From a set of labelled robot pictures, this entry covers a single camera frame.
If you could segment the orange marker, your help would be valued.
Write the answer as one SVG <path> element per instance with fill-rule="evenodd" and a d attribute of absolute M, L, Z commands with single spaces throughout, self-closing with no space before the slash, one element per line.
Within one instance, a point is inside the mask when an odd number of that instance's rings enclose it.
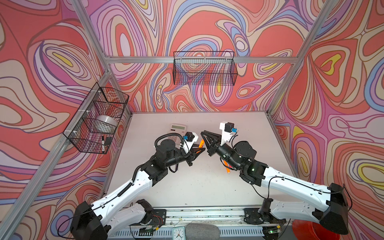
<path fill-rule="evenodd" d="M 204 146 L 204 140 L 201 140 L 200 144 L 199 144 L 199 147 L 202 148 Z"/>
<path fill-rule="evenodd" d="M 228 165 L 228 163 L 226 161 L 224 161 L 224 166 L 227 169 L 227 173 L 230 173 L 231 172 L 231 168 L 229 167 L 229 165 Z"/>

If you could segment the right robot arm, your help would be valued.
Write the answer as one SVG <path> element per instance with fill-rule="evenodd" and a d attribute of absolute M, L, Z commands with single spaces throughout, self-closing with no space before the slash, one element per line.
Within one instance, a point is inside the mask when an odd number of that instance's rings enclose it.
<path fill-rule="evenodd" d="M 202 131 L 201 136 L 207 146 L 209 156 L 218 155 L 230 168 L 239 172 L 240 178 L 247 184 L 278 190 L 304 204 L 310 210 L 298 210 L 297 207 L 276 206 L 268 213 L 276 219 L 305 220 L 320 224 L 323 228 L 339 235 L 347 235 L 349 205 L 346 187 L 332 183 L 329 186 L 313 184 L 284 174 L 265 163 L 256 160 L 256 150 L 247 141 L 234 146 L 227 142 L 233 137 L 227 132 L 222 135 Z"/>

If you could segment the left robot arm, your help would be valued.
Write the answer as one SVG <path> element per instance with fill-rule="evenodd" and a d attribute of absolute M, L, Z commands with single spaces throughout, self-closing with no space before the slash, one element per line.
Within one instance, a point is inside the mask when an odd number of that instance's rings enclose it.
<path fill-rule="evenodd" d="M 146 200 L 138 200 L 129 208 L 127 204 L 161 181 L 169 167 L 182 162 L 191 166 L 204 151 L 205 148 L 178 149 L 173 141 L 162 141 L 155 154 L 134 170 L 131 180 L 92 204 L 83 202 L 77 206 L 70 226 L 73 238 L 106 240 L 129 225 L 151 222 L 153 207 Z"/>

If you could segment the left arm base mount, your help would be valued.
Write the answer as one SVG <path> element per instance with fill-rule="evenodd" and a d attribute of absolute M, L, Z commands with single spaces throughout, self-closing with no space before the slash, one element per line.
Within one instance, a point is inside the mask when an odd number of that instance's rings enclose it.
<path fill-rule="evenodd" d="M 154 209 L 144 215 L 144 218 L 133 226 L 162 226 L 166 223 L 167 210 Z"/>

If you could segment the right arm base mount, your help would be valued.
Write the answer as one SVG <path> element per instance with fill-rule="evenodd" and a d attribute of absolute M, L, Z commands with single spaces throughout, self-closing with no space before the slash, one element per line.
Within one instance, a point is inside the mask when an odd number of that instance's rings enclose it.
<path fill-rule="evenodd" d="M 259 208 L 244 208 L 244 222 L 249 225 L 275 224 L 284 225 L 285 219 L 279 220 L 271 213 L 260 213 Z"/>

